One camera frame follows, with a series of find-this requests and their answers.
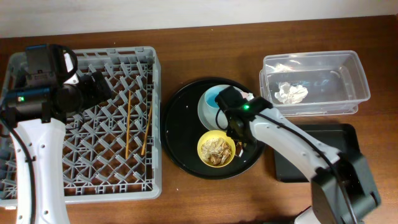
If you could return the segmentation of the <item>gold snack wrapper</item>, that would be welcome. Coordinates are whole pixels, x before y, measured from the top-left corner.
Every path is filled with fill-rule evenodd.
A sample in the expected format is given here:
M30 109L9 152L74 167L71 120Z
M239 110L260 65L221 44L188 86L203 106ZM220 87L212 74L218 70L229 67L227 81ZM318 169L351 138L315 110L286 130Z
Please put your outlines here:
M237 142L236 146L235 146L235 148L236 148L235 156L236 157L242 157L242 155L244 153L244 150L245 150L245 147L246 147L246 143Z

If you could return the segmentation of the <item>yellow bowl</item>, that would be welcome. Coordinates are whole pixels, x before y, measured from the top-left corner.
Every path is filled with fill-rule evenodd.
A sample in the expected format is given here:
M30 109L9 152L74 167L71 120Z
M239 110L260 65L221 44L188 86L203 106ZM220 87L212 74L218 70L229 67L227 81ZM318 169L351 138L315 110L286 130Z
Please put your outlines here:
M233 160L236 145L225 132L212 130L199 139L197 153L206 165L220 168L227 166Z

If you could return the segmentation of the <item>pink plastic cup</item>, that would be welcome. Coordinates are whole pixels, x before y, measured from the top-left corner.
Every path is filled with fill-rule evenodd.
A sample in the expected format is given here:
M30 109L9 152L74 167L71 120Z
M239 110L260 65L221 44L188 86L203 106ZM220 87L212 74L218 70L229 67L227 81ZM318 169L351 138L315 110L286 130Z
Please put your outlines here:
M254 95L252 93L246 93L246 92L241 92L241 95L244 99L251 101L252 99L254 99Z

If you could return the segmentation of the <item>food scraps pile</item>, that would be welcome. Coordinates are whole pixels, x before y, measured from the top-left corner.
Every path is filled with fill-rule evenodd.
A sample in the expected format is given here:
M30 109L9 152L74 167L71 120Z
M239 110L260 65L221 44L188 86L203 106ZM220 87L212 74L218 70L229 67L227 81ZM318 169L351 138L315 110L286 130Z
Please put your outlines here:
M223 166L232 155L231 146L223 138L205 141L200 148L200 157L211 166Z

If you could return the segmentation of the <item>white tissue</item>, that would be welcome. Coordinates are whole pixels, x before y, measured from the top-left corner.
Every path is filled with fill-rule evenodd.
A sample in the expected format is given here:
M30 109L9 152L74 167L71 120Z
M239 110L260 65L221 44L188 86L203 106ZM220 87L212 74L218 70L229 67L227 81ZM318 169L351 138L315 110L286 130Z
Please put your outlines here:
M279 91L274 93L275 98L284 105L300 103L307 95L306 87L287 82L279 83Z

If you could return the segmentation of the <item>wooden chopstick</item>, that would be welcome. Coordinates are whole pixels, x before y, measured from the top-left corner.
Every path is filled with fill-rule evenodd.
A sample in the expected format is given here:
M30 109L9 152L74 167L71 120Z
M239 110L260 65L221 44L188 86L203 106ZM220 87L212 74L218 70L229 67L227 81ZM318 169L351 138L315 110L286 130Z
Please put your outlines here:
M127 117L126 117L126 152L125 159L128 160L129 156L129 139L130 139L130 116L131 116L131 91L128 91L128 103L127 103Z
M144 135L144 143L142 145L141 149L141 155L144 156L146 154L146 147L147 147L147 138L149 134L149 128L150 128L150 123L151 123L151 118L152 118L152 109L153 109L153 104L150 106L149 114L148 114L148 119L147 119L147 124L146 124L146 131Z

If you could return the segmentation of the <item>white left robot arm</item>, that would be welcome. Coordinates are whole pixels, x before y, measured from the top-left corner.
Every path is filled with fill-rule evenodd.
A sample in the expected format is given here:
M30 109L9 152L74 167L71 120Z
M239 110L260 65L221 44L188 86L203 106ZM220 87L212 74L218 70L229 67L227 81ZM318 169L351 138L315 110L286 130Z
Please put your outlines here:
M16 152L17 222L69 223L62 150L67 118L111 98L101 72L78 76L78 59L66 46L25 50L27 70L1 104L1 122Z

